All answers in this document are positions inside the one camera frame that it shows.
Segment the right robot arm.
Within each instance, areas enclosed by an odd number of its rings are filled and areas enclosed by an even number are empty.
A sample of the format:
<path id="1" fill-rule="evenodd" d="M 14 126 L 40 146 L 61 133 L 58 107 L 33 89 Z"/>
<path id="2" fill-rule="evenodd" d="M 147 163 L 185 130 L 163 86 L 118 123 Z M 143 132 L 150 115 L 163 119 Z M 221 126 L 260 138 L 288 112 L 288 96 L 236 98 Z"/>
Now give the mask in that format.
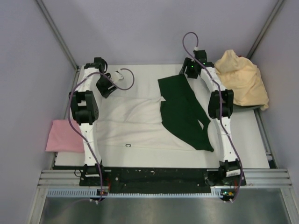
<path id="1" fill-rule="evenodd" d="M 222 183 L 238 187 L 243 179 L 242 163 L 233 144 L 230 128 L 234 92 L 222 84 L 214 64 L 207 60 L 205 50 L 195 47 L 193 53 L 190 58 L 185 58 L 180 73 L 189 78 L 200 77 L 206 83 L 210 91 L 207 111 L 216 127 L 221 153 L 217 174 L 209 175 L 207 180 L 213 186 Z"/>

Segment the white and green t shirt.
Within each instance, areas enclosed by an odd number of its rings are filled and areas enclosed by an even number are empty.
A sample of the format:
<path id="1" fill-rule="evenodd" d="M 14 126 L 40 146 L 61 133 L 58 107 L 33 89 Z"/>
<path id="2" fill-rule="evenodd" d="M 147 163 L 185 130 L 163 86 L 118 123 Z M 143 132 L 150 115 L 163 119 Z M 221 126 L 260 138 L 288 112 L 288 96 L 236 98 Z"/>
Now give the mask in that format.
<path id="1" fill-rule="evenodd" d="M 159 79 L 153 99 L 110 96 L 100 103 L 99 145 L 213 152 L 210 119 L 185 75 Z"/>

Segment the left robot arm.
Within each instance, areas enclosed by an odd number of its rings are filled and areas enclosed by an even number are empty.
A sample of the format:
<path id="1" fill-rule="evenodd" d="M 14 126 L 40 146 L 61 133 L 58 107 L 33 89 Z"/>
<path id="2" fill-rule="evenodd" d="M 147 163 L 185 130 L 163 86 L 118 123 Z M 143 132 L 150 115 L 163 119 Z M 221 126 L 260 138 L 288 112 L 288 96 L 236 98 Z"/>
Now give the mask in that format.
<path id="1" fill-rule="evenodd" d="M 105 182 L 106 174 L 101 171 L 102 158 L 99 154 L 96 131 L 99 118 L 99 100 L 107 98 L 116 87 L 107 73 L 108 64 L 96 57 L 81 69 L 81 79 L 69 94 L 69 106 L 72 118 L 79 126 L 76 131 L 83 139 L 85 161 L 81 179 L 90 179 L 94 184 Z"/>

